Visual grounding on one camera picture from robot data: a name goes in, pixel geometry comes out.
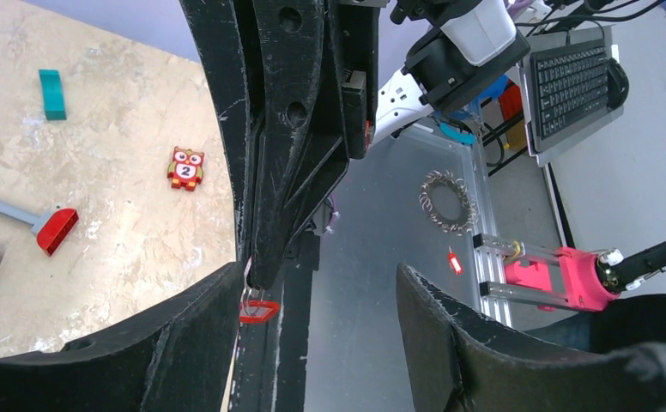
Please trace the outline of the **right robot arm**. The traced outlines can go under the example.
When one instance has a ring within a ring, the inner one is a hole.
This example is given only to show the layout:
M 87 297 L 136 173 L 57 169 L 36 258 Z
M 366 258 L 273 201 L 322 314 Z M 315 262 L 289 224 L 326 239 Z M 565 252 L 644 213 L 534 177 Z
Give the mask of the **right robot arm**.
M 233 190 L 236 256 L 271 288 L 378 139 L 456 111 L 530 49 L 501 1 L 183 1 Z

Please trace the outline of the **pink handheld gripper tool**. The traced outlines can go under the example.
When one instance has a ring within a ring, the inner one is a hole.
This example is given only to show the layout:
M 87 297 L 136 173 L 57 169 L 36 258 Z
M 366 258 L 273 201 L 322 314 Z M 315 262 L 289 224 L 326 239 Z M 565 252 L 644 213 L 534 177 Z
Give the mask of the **pink handheld gripper tool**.
M 503 264 L 506 283 L 496 289 L 545 311 L 600 312 L 621 296 L 607 279 L 610 266 L 596 252 L 560 247 L 538 257 L 521 250 Z

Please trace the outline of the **red owl toy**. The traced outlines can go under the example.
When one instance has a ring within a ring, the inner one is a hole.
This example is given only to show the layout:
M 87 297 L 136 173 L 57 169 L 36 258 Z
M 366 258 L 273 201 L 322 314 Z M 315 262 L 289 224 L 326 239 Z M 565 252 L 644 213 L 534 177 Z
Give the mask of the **red owl toy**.
M 194 191 L 203 181 L 204 152 L 176 146 L 166 170 L 173 189 Z

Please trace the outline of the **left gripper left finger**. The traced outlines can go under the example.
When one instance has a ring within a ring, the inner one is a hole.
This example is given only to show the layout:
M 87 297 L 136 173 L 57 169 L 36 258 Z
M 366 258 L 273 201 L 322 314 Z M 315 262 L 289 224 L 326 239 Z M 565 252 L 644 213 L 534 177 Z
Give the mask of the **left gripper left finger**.
M 239 327 L 240 263 L 54 353 L 0 359 L 0 411 L 217 411 Z

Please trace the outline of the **teal toy block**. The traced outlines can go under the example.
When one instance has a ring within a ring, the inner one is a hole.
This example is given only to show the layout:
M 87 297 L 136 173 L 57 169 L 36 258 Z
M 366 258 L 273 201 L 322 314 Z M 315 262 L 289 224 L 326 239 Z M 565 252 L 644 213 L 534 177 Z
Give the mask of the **teal toy block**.
M 66 120 L 64 90 L 57 70 L 39 70 L 45 118 L 50 121 Z

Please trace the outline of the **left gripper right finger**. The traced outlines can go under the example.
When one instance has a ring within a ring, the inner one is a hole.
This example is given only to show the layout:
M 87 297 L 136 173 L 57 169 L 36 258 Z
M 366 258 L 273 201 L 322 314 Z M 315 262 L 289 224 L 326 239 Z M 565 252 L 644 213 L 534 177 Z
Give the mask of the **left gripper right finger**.
M 418 411 L 666 411 L 666 294 L 514 330 L 397 267 L 398 318 Z

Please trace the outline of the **red toy brick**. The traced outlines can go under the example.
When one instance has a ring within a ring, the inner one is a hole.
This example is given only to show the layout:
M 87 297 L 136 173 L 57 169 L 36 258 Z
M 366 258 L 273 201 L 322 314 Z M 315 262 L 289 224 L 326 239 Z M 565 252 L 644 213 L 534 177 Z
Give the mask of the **red toy brick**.
M 39 248 L 47 256 L 51 256 L 62 244 L 78 219 L 77 211 L 71 208 L 55 209 L 47 217 L 43 216 L 38 228 L 34 229 Z

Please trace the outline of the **spare red key tag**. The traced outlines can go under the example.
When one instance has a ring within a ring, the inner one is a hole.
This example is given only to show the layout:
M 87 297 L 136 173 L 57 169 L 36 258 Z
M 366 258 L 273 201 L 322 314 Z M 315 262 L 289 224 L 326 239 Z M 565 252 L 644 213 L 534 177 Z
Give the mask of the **spare red key tag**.
M 461 275 L 463 273 L 463 266 L 461 265 L 457 254 L 451 248 L 448 250 L 447 260 L 453 273 L 457 275 Z

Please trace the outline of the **black keyboard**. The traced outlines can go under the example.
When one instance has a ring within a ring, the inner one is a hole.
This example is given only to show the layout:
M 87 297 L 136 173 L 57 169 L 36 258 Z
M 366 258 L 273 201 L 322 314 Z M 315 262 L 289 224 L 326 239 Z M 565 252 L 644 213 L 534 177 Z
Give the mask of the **black keyboard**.
M 531 55 L 531 114 L 537 136 L 547 140 L 607 105 L 607 62 L 607 47 L 602 39 Z

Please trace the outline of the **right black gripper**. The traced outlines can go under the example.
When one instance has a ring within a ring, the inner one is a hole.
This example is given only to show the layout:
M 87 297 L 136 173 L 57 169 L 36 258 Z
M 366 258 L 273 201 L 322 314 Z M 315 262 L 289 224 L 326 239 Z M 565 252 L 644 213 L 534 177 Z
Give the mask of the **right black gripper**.
M 265 86 L 248 282 L 269 289 L 289 244 L 330 192 L 332 182 L 321 171 L 342 145 L 343 114 L 348 157 L 364 158 L 372 144 L 379 9 L 354 1 L 256 1 L 253 7 L 252 1 L 187 0 L 180 5 L 221 132 L 239 261 L 251 256 Z

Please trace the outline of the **black base bar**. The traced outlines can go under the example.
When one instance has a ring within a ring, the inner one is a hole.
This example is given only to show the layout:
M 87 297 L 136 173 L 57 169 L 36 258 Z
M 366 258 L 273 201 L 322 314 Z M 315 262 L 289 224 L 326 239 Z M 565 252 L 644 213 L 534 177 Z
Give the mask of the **black base bar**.
M 265 324 L 239 331 L 228 406 L 224 411 L 302 411 L 312 305 L 321 238 L 303 232 L 266 294 L 282 308 Z

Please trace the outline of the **black computer mouse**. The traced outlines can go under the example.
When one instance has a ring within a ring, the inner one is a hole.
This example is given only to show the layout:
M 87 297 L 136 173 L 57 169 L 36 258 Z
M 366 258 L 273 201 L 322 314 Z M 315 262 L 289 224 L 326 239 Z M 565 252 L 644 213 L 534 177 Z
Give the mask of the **black computer mouse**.
M 630 84 L 626 71 L 615 58 L 610 58 L 606 67 L 608 72 L 607 108 L 615 110 L 622 107 L 627 100 Z

